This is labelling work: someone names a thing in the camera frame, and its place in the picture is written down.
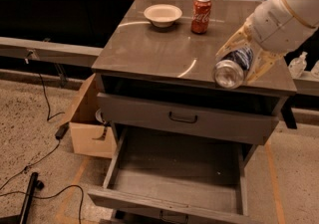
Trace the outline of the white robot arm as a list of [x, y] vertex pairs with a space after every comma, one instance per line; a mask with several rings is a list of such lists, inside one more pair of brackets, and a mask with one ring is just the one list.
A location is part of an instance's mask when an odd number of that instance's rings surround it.
[[319, 28], [319, 0], [266, 0], [216, 53], [220, 61], [228, 53], [250, 47], [254, 56], [250, 83], [267, 73], [287, 53], [298, 49]]

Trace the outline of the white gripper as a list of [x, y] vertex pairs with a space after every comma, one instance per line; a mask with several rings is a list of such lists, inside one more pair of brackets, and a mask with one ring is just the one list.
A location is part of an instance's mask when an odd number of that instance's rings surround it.
[[245, 79], [251, 84], [284, 53], [298, 49], [317, 31], [319, 0], [266, 0], [246, 22], [217, 51], [215, 59], [220, 61], [227, 54], [248, 47], [253, 38], [262, 49], [254, 56]]

